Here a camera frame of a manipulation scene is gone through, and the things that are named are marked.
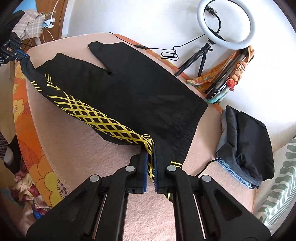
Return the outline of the black pants yellow pattern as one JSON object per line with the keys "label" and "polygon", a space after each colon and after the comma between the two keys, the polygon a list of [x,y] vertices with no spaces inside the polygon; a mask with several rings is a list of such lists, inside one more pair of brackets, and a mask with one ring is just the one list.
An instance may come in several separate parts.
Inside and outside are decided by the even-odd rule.
{"label": "black pants yellow pattern", "polygon": [[103,68],[62,53],[22,73],[36,90],[105,140],[140,145],[157,192],[171,199],[165,168],[184,163],[207,103],[161,65],[119,42],[92,42],[88,50]]}

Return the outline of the plaid cloth on chair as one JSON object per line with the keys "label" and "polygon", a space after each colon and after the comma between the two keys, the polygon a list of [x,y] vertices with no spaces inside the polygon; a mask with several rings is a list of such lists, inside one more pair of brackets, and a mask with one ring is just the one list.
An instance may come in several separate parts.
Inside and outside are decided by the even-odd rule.
{"label": "plaid cloth on chair", "polygon": [[16,33],[21,40],[40,37],[44,20],[44,14],[38,13],[34,9],[28,9],[12,32]]}

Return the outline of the folded blue jeans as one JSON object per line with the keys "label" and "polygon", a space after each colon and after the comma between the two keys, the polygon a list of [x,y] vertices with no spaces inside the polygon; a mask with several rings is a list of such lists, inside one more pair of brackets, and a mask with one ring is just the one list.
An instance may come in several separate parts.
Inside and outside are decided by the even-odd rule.
{"label": "folded blue jeans", "polygon": [[242,185],[244,185],[245,187],[247,187],[248,189],[254,189],[256,188],[255,185],[253,185],[251,182],[244,180],[243,178],[241,178],[240,176],[238,176],[231,168],[230,166],[222,159],[218,159],[218,163],[220,164],[220,166],[226,170],[235,180],[237,180],[239,183],[241,183]]}

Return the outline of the pink terry blanket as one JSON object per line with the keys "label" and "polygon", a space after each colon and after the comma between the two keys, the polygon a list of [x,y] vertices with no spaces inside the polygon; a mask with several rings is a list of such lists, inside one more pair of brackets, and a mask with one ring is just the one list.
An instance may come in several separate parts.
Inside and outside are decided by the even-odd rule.
{"label": "pink terry blanket", "polygon": [[[101,66],[102,63],[88,49],[94,41],[116,43],[111,34],[96,33],[69,37],[38,45],[29,50],[35,67],[62,53]],[[31,83],[27,95],[35,129],[53,172],[69,189],[74,190],[89,176],[105,177],[126,166],[131,156],[139,153],[139,146],[117,145],[105,141],[90,126],[71,117],[43,97]],[[189,175],[199,172],[211,176],[249,211],[253,210],[255,190],[240,184],[214,161],[221,136],[220,110],[207,107],[182,166]],[[144,194],[128,197],[125,240],[175,240],[173,204],[163,194],[155,192],[154,184],[147,181]]]}

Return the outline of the green striped pillow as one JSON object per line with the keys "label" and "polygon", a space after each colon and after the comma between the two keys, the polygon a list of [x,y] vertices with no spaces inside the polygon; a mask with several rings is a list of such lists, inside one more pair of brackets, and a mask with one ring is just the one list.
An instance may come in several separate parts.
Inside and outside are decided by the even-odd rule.
{"label": "green striped pillow", "polygon": [[253,214],[274,234],[295,205],[295,138],[274,153],[274,177],[256,191]]}

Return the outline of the pile of colourful clothes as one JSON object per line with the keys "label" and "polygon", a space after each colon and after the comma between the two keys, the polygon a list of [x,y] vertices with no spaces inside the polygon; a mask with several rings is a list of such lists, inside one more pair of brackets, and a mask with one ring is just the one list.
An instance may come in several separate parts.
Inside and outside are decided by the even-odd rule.
{"label": "pile of colourful clothes", "polygon": [[37,190],[32,177],[24,162],[14,176],[15,185],[10,187],[11,196],[23,207],[22,217],[19,221],[20,231],[26,235],[30,226],[42,218],[50,210],[43,197]]}

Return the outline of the folded dark grey garment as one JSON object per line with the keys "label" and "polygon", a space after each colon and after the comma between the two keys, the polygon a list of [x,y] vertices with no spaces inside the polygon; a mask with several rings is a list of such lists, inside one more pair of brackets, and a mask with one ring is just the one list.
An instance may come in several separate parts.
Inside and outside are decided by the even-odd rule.
{"label": "folded dark grey garment", "polygon": [[228,105],[222,111],[221,125],[216,159],[224,160],[257,189],[263,181],[272,179],[273,150],[265,124]]}

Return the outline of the folded tripod with scarf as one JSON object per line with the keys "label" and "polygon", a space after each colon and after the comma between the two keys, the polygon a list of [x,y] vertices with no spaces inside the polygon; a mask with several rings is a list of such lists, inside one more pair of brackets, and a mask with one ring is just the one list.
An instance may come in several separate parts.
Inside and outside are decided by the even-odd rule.
{"label": "folded tripod with scarf", "polygon": [[204,93],[206,102],[209,104],[218,104],[228,92],[234,91],[253,58],[254,49],[251,46],[237,50],[207,73],[188,79],[186,83]]}

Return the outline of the black mini tripod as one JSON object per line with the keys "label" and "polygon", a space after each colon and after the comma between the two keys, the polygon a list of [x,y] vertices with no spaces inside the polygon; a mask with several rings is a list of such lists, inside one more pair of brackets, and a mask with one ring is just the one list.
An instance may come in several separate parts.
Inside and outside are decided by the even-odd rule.
{"label": "black mini tripod", "polygon": [[210,52],[213,51],[212,49],[213,45],[215,45],[215,43],[212,40],[208,39],[208,42],[200,50],[198,50],[193,56],[191,56],[186,62],[184,62],[178,68],[178,71],[174,74],[174,76],[175,77],[179,76],[181,73],[183,73],[188,67],[190,67],[195,61],[197,61],[201,57],[201,63],[198,71],[198,77],[200,77],[204,69],[207,53],[209,51]]}

